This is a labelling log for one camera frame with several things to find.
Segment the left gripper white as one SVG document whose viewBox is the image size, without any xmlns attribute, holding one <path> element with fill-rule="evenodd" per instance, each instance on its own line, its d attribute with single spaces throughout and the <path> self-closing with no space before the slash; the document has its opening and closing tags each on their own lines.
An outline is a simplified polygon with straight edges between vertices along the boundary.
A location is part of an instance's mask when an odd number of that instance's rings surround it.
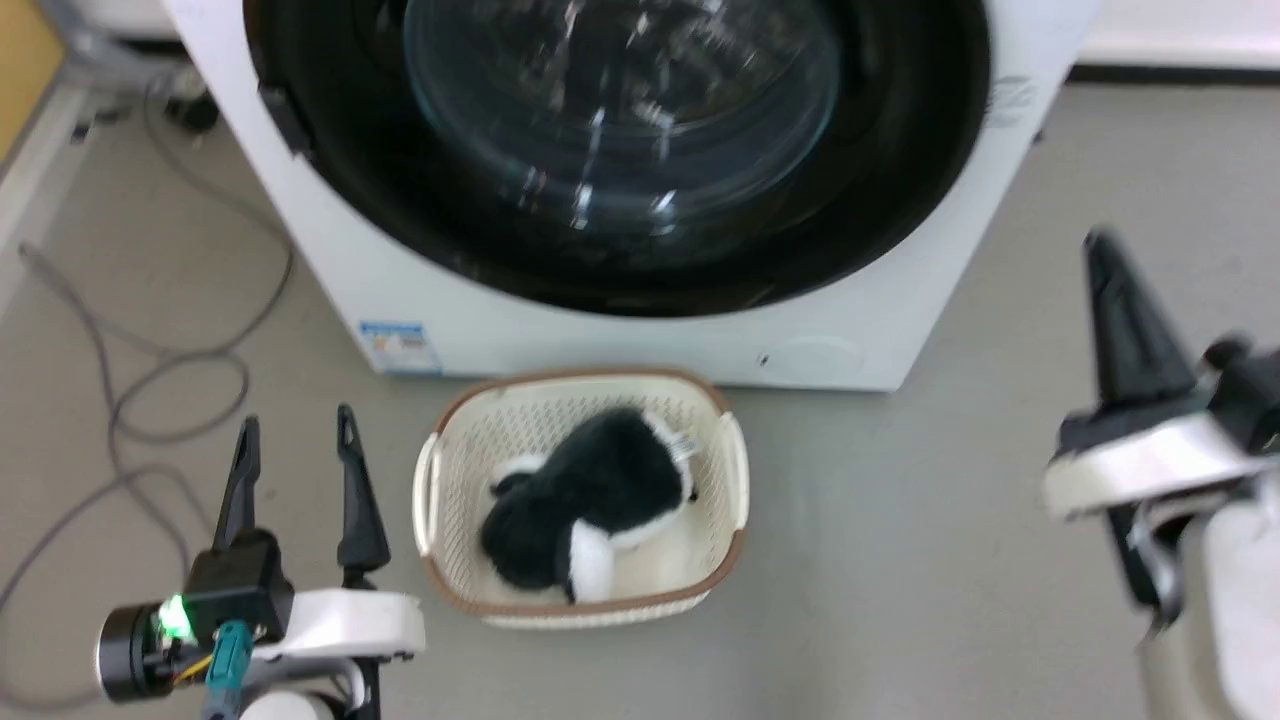
<svg viewBox="0 0 1280 720">
<path fill-rule="evenodd" d="M 353 409 L 337 409 L 337 456 L 343 468 L 343 528 L 335 560 L 346 577 L 366 577 L 390 562 L 390 543 L 369 474 Z M 256 415 L 239 427 L 212 548 L 224 551 L 256 527 L 255 486 L 261 471 Z M 255 647 L 257 662 L 393 659 L 426 648 L 420 600 L 389 591 L 326 588 L 294 594 L 282 641 Z"/>
</svg>

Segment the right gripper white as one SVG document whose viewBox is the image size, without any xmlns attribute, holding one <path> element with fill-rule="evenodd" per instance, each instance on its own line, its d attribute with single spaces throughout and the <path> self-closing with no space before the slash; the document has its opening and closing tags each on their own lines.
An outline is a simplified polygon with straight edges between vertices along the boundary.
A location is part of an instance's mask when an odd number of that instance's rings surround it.
<svg viewBox="0 0 1280 720">
<path fill-rule="evenodd" d="M 1111 228 L 1083 243 L 1102 407 L 1069 413 L 1042 475 L 1060 520 L 1257 475 L 1277 466 L 1277 432 L 1233 429 L 1210 407 L 1164 310 Z"/>
</svg>

